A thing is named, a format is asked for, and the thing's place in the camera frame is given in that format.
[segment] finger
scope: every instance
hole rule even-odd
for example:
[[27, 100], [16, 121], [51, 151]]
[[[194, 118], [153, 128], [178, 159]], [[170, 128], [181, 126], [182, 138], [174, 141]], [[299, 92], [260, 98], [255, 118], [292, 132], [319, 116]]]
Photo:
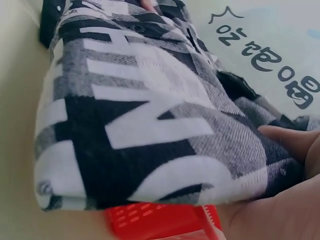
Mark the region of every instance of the finger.
[[156, 9], [152, 6], [150, 0], [140, 0], [140, 4], [145, 10], [158, 14]]
[[261, 126], [258, 130], [267, 138], [282, 145], [301, 162], [305, 162], [310, 147], [319, 136], [317, 131], [297, 131], [277, 126]]
[[320, 174], [320, 133], [311, 145], [309, 152], [305, 159], [305, 177], [307, 179], [313, 178]]

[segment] plaid flannel shirt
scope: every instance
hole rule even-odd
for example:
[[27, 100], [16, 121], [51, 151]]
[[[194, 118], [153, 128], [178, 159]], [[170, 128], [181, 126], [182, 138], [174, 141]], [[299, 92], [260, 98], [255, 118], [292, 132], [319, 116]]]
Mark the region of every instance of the plaid flannel shirt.
[[224, 72], [185, 4], [70, 0], [55, 29], [35, 131], [44, 210], [271, 197], [304, 168], [257, 130], [311, 130]]

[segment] folded shirt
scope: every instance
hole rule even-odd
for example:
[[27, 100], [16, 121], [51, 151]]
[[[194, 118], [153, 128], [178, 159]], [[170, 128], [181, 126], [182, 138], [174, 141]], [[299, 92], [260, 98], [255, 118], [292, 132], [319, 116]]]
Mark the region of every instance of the folded shirt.
[[257, 128], [302, 131], [229, 73], [199, 39], [184, 3], [70, 0], [50, 45], [35, 130], [40, 207], [132, 202], [221, 204], [267, 198], [304, 166]]

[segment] red plastic object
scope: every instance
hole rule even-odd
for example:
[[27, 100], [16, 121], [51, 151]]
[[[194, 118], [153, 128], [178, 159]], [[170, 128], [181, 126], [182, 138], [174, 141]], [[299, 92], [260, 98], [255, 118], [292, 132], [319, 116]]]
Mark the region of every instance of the red plastic object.
[[120, 240], [218, 240], [214, 205], [137, 203], [107, 209], [107, 224]]

